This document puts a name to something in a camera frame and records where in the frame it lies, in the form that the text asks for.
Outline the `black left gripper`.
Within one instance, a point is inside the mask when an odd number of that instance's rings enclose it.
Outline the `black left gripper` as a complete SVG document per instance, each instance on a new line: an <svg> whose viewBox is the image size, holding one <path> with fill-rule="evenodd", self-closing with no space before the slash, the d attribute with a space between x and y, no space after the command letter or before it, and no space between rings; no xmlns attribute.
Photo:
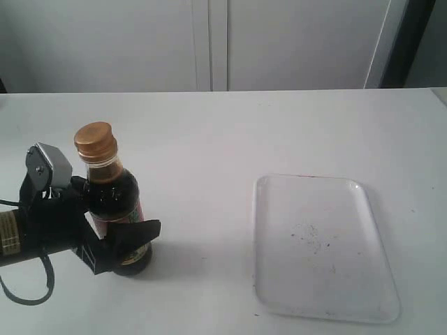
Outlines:
<svg viewBox="0 0 447 335"><path fill-rule="evenodd" d="M161 232L160 220L108 223L105 242L87 221L89 182L72 176L68 186L43 197L27 174L20 187L20 252L18 262L72 250L94 274L110 272L115 262L137 262Z"/></svg>

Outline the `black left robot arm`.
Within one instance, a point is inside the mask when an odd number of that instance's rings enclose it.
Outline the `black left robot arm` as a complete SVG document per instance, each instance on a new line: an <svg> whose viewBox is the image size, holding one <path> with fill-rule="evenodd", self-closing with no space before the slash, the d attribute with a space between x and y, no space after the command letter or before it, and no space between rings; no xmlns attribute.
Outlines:
<svg viewBox="0 0 447 335"><path fill-rule="evenodd" d="M72 250L94 274L113 271L131 252L156 239L161 222L110 223L99 238L85 214L87 194L83 177L73 176L58 196L44 198L27 175L16 209L1 213L1 265L11 265Z"/></svg>

